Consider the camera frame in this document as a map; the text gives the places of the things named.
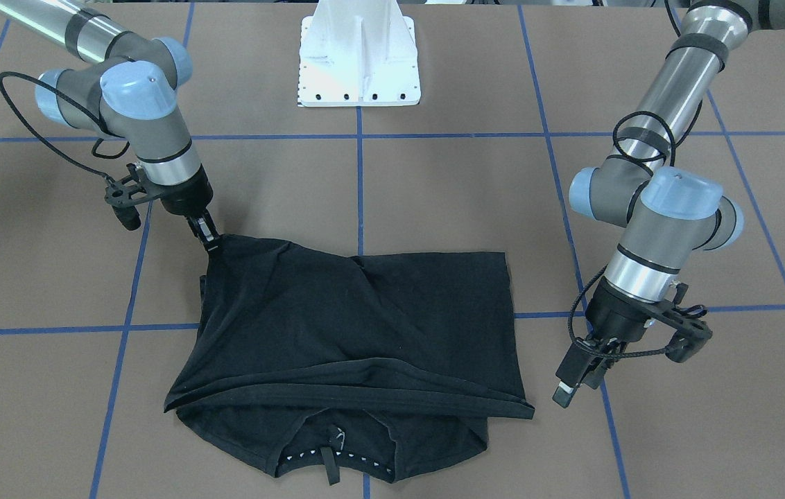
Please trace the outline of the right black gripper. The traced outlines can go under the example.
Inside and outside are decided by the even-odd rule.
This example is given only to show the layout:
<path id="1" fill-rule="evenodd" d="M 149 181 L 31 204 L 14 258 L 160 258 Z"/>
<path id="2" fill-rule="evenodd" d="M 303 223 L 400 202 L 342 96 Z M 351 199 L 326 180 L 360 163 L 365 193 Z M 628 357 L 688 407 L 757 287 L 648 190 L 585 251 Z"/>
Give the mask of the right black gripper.
<path id="1" fill-rule="evenodd" d="M 221 234 L 208 212 L 213 199 L 213 189 L 205 168 L 201 167 L 189 180 L 173 186 L 158 184 L 158 199 L 165 211 L 186 217 L 193 235 L 202 243 L 206 253 L 217 250 Z"/>

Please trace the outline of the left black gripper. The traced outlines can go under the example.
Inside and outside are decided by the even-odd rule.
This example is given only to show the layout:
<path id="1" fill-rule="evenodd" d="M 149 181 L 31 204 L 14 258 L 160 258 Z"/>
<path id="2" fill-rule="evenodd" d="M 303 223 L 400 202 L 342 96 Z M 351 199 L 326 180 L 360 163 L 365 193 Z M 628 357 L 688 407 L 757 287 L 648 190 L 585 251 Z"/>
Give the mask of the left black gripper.
<path id="1" fill-rule="evenodd" d="M 585 313 L 588 335 L 584 341 L 573 342 L 564 355 L 556 370 L 558 387 L 552 401 L 561 408 L 568 408 L 578 388 L 599 388 L 617 360 L 603 359 L 595 351 L 620 354 L 628 344 L 640 341 L 646 329 L 655 322 L 643 306 L 644 302 L 617 290 L 605 277 L 601 278 Z"/>

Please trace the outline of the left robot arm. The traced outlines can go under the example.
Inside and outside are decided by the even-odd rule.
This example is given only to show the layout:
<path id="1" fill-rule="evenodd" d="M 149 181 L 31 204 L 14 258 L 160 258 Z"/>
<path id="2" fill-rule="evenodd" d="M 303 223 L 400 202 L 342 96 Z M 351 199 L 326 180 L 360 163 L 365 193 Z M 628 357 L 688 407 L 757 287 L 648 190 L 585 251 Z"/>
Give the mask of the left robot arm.
<path id="1" fill-rule="evenodd" d="M 587 284 L 588 333 L 557 369 L 553 400 L 598 388 L 623 359 L 665 355 L 681 363 L 712 337 L 704 306 L 681 306 L 679 274 L 693 252 L 732 244 L 744 227 L 721 184 L 677 168 L 677 151 L 713 79 L 751 33 L 785 30 L 785 1 L 693 1 L 639 107 L 612 130 L 601 166 L 583 168 L 568 191 L 571 208 L 623 228 L 608 264 Z"/>

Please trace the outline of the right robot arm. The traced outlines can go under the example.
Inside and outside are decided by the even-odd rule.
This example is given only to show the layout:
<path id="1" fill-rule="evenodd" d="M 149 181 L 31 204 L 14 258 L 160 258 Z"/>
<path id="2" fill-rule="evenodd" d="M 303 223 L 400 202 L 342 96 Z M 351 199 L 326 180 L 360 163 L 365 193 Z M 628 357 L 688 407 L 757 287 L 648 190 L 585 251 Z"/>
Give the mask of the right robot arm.
<path id="1" fill-rule="evenodd" d="M 54 123 L 91 130 L 98 142 L 122 139 L 135 154 L 122 179 L 90 170 L 123 227 L 138 229 L 138 206 L 158 200 L 186 218 L 206 253 L 218 252 L 212 186 L 177 100 L 193 75 L 187 49 L 170 37 L 142 37 L 78 1 L 0 1 L 0 15 L 84 61 L 84 69 L 32 79 L 35 103 Z"/>

